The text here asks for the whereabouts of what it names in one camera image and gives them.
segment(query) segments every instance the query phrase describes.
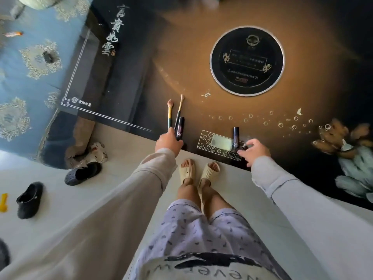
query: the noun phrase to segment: induction cooktop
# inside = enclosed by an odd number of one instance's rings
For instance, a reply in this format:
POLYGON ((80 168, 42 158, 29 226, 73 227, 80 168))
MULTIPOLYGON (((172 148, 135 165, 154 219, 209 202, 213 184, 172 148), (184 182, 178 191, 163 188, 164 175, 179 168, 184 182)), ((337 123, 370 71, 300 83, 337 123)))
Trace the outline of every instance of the induction cooktop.
POLYGON ((359 174, 373 169, 370 160, 347 170, 341 160, 347 144, 373 159, 372 7, 373 0, 93 0, 60 108, 157 140, 167 131, 167 101, 175 120, 184 94, 185 150, 247 170, 227 146, 239 127, 241 148, 258 138, 306 184, 373 209, 371 171, 359 174))

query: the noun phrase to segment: gray sleeve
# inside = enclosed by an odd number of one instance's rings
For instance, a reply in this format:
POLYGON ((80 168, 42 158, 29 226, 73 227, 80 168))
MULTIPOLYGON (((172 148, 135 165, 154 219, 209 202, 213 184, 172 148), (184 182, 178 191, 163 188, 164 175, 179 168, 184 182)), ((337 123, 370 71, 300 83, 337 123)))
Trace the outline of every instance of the gray sleeve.
POLYGON ((272 198, 332 279, 372 279, 373 226, 303 184, 270 157, 255 160, 253 182, 272 198))
POLYGON ((149 155, 86 213, 3 269, 0 280, 122 279, 175 169, 171 150, 149 155))

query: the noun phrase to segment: makeup brush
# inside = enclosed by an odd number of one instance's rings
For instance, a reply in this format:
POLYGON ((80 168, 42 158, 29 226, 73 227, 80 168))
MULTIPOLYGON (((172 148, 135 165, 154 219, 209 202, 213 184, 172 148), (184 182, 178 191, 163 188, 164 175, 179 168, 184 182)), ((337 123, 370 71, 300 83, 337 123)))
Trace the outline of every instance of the makeup brush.
POLYGON ((172 125, 172 107, 173 107, 173 101, 170 99, 167 102, 168 106, 168 127, 170 128, 172 125))
POLYGON ((183 104, 184 99, 185 99, 185 96, 181 94, 180 95, 180 106, 179 106, 178 115, 176 116, 176 122, 175 122, 174 129, 176 129, 176 127, 178 126, 178 122, 179 122, 179 118, 180 118, 181 105, 183 104))

